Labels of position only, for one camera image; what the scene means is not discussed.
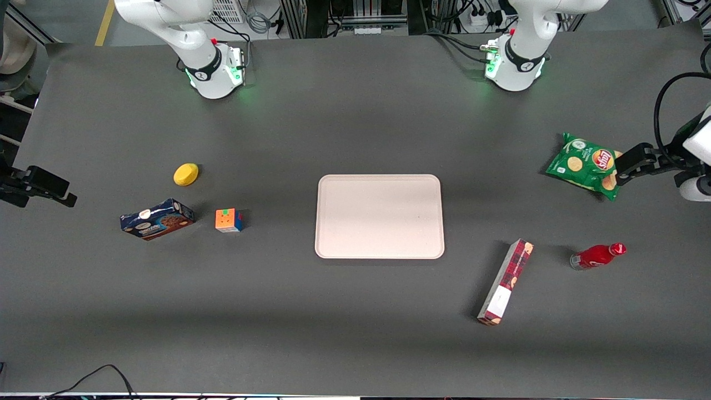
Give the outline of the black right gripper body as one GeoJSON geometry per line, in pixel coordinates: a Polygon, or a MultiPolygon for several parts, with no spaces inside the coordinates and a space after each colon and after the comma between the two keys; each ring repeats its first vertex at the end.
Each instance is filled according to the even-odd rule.
{"type": "Polygon", "coordinates": [[[24,208],[28,203],[26,185],[22,181],[25,171],[13,167],[1,167],[1,200],[24,208]]]}

